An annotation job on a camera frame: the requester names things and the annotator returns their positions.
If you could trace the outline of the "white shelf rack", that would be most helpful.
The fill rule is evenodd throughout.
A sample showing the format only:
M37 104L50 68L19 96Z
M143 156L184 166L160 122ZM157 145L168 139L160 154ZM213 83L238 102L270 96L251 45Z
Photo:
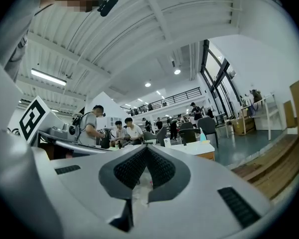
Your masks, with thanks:
M243 135L252 129L265 130L270 141L272 131L275 130L275 120L278 121L278 129L283 129L281 112L274 93L262 96L259 91L251 90L250 94L241 100L242 106L238 115L242 120Z

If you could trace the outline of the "person's grey shirt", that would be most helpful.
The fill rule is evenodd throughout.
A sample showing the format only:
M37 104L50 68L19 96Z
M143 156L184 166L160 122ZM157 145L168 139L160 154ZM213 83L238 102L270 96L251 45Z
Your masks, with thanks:
M16 0L0 22L0 65L15 82L27 46L32 19L41 0Z

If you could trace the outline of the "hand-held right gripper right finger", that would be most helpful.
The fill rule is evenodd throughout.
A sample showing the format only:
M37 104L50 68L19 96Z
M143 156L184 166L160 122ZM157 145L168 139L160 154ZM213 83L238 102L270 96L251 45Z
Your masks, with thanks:
M191 178L174 199L149 203L133 228L133 239L256 237L242 227L219 190L232 188L262 218L273 206L257 188L215 161L161 146L153 149L184 162Z

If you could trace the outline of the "long ceiling tube lamp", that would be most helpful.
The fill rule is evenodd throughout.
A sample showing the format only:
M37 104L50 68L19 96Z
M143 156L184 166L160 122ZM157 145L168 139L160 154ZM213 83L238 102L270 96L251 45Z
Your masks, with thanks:
M51 76L49 74L40 72L40 71L38 71L36 69L31 69L31 74L34 75L34 76L40 77L42 79L51 81L53 83L62 85L62 86L66 86L66 84L67 84L67 82L65 80L62 80L62 79L59 79L57 77Z

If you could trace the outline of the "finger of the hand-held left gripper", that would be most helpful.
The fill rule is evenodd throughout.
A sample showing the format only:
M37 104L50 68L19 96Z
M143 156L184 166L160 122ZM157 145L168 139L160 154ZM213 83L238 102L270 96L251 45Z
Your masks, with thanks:
M44 140L48 140L53 145L72 150L73 153L76 154L83 154L83 155L95 155L99 153L109 153L112 152L112 150L104 149L101 147L93 147L93 146L87 146L87 145L81 145L76 142L72 142L70 140L62 139L56 136L49 135L46 132L39 131L39 136L42 136Z

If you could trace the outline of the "wooden slatted platform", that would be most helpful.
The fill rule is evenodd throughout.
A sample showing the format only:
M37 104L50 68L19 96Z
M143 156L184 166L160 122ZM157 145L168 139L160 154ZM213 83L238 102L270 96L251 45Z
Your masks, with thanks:
M299 136L285 135L264 155L232 169L232 172L268 199L275 199L299 173Z

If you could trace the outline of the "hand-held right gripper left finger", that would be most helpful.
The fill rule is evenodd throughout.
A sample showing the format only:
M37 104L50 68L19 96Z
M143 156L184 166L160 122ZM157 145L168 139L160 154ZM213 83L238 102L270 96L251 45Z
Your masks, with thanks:
M54 169L78 166L57 176L67 193L118 238L147 239L145 206L133 209L133 189L145 169L146 146L51 161Z

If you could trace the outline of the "small wooden panel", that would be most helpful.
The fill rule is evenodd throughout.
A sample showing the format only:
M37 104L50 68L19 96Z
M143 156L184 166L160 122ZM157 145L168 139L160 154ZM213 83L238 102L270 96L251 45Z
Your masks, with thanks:
M297 118L294 115L294 110L290 100L284 103L284 112L287 128L297 127Z

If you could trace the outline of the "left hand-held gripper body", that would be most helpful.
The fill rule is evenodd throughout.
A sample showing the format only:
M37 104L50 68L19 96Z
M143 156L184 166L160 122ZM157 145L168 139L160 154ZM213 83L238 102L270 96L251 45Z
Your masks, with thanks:
M31 146L42 140L76 142L78 138L78 128L59 118L40 97L35 97L22 114L13 114L7 130Z

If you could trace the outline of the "black balcony railing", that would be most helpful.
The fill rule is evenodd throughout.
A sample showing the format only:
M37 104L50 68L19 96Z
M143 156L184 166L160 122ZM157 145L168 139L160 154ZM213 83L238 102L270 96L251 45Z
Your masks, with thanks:
M202 96L202 91L199 87L187 90L185 92L181 92L179 94L167 97L167 98L161 98L158 101L152 102L152 103L143 103L139 106L128 106L123 105L121 108L127 112L129 115L139 115L146 112L151 112L153 110L157 110L160 108L165 108L167 106L175 105L178 103L181 103L183 101L187 101L193 98L197 98Z

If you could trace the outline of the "grey chair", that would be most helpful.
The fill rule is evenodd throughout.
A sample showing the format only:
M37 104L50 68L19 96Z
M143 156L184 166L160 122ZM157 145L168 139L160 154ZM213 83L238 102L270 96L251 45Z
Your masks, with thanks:
M156 134L156 140L160 144L160 146L165 147L164 139L167 136L167 128L166 126L163 126L159 132Z

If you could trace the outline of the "black framed window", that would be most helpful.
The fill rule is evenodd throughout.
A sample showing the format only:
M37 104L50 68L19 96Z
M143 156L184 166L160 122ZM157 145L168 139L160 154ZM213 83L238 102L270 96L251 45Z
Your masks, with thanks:
M200 73L209 88L217 112L225 114L230 118L238 117L241 98L233 83L233 77L236 75L236 72L221 51L210 40L202 41L201 48Z

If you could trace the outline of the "cardboard box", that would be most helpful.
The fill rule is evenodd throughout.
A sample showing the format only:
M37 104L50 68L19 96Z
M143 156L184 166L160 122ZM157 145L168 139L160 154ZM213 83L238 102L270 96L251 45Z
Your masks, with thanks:
M233 119L231 120L231 123L233 126L234 134L238 136L244 136L247 133L256 129L254 118L245 117Z

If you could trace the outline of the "white sink basin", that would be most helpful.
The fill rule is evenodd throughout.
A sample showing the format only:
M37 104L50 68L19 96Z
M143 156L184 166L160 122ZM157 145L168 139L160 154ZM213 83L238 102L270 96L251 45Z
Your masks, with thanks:
M160 150L169 155L175 155L176 153L185 153L187 155L197 156L199 154L214 152L215 148L207 141L197 141L188 143L186 146L182 144L172 145L170 148L162 147L160 145L148 145L148 147L153 147L155 150Z

